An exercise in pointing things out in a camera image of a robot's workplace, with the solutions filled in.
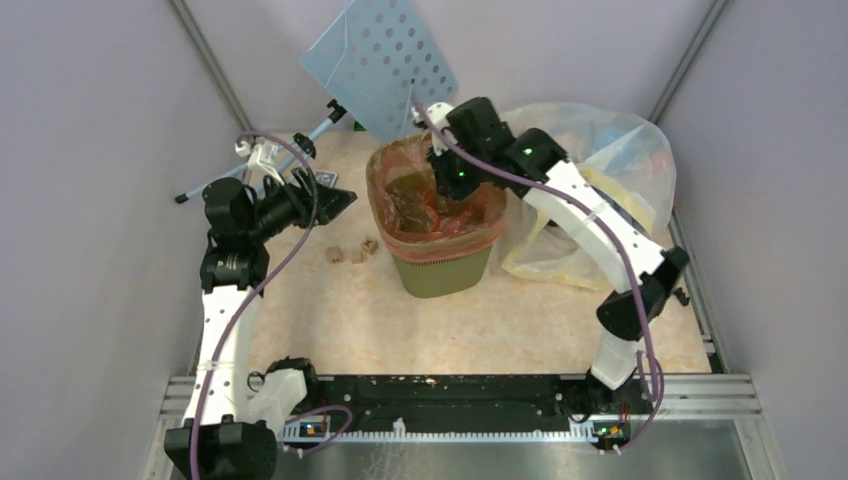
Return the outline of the red plastic trash bag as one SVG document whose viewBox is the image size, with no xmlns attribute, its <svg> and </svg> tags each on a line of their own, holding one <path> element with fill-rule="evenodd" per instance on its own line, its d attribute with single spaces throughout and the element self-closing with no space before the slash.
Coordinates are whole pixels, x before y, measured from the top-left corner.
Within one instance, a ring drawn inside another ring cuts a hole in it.
<svg viewBox="0 0 848 480">
<path fill-rule="evenodd" d="M 407 262 L 438 262 L 482 251 L 502 235 L 506 192 L 483 183 L 455 201 L 437 191 L 425 133 L 378 147 L 365 170 L 373 218 L 390 252 Z"/>
</svg>

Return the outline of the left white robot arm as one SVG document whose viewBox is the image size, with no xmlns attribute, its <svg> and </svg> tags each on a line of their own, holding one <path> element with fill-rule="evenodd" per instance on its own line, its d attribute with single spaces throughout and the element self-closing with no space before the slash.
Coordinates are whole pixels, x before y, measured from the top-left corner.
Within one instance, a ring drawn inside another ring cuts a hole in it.
<svg viewBox="0 0 848 480">
<path fill-rule="evenodd" d="M 320 386 L 308 361 L 285 362 L 248 400 L 249 350 L 264 290 L 283 265 L 271 267 L 268 240 L 295 226 L 312 228 L 337 218 L 356 193 L 317 182 L 298 168 L 294 183 L 263 180 L 265 195 L 225 177 L 207 185 L 209 223 L 200 267 L 203 328 L 194 388 L 179 427 L 166 431 L 163 449 L 188 479 L 269 479 L 277 463 L 277 434 L 294 410 L 319 404 Z"/>
</svg>

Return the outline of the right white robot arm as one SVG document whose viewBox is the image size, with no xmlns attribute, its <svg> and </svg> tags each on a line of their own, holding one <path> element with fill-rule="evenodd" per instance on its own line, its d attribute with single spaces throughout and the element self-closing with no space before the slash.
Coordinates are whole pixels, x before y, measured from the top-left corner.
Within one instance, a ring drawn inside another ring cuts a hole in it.
<svg viewBox="0 0 848 480">
<path fill-rule="evenodd" d="M 650 323 L 664 309 L 690 257 L 643 235 L 590 185 L 567 150 L 548 132 L 514 132 L 487 97 L 458 106 L 411 103 L 414 123 L 431 134 L 427 153 L 438 192 L 468 197 L 483 183 L 510 190 L 568 234 L 612 286 L 597 308 L 604 332 L 589 369 L 589 404 L 612 412 L 627 397 L 625 383 L 640 355 L 656 358 Z"/>
</svg>

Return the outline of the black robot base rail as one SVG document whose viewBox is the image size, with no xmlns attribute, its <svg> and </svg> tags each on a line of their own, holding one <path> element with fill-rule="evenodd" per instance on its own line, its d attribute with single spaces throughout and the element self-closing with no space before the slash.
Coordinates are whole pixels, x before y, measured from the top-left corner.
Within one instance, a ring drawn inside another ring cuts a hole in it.
<svg viewBox="0 0 848 480">
<path fill-rule="evenodd" d="M 294 411 L 342 405 L 352 431 L 418 433 L 564 431 L 651 411 L 638 381 L 616 391 L 584 375 L 337 375 L 311 380 Z"/>
</svg>

